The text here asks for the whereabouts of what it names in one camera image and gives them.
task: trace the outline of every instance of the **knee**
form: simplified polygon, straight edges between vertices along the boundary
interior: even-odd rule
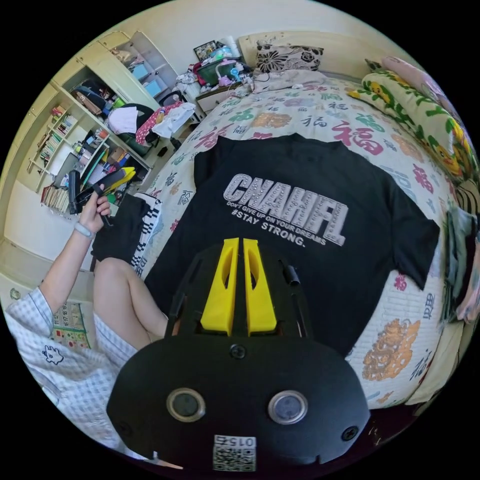
[[[119,275],[126,275],[127,270],[131,269],[132,267],[126,261],[118,258],[105,258],[96,263],[93,274],[95,279],[104,277],[114,278]]]

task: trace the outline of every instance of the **cartoon drawing on pajamas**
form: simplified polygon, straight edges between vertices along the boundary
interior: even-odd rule
[[[42,350],[42,353],[45,355],[45,359],[49,364],[58,365],[64,359],[59,349],[54,346],[45,345],[45,350]]]

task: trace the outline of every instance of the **yellow floral pillow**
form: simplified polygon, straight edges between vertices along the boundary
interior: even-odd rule
[[[395,119],[457,181],[468,179],[478,164],[457,121],[440,105],[389,70],[376,70],[348,92]]]

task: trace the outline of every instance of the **pillow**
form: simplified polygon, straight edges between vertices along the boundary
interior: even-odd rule
[[[256,67],[263,73],[283,70],[314,70],[320,66],[324,49],[315,46],[257,43]]]
[[[403,78],[389,70],[376,70],[363,79],[362,86],[364,89],[347,94],[394,118],[454,180],[466,180],[477,169],[470,144],[458,122]]]
[[[415,90],[418,90],[425,97],[442,106],[457,122],[461,122],[454,106],[450,103],[438,83],[428,73],[396,56],[386,56],[381,59],[381,63],[386,70],[396,73]]]
[[[377,61],[369,60],[368,58],[366,58],[365,61],[371,72],[374,72],[375,70],[381,70],[383,68],[382,65],[380,65],[380,63]]]

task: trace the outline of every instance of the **person's hand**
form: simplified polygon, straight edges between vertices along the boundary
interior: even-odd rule
[[[104,226],[101,218],[104,215],[110,215],[110,203],[106,196],[99,198],[98,193],[94,191],[83,207],[78,221],[93,234],[96,234]]]

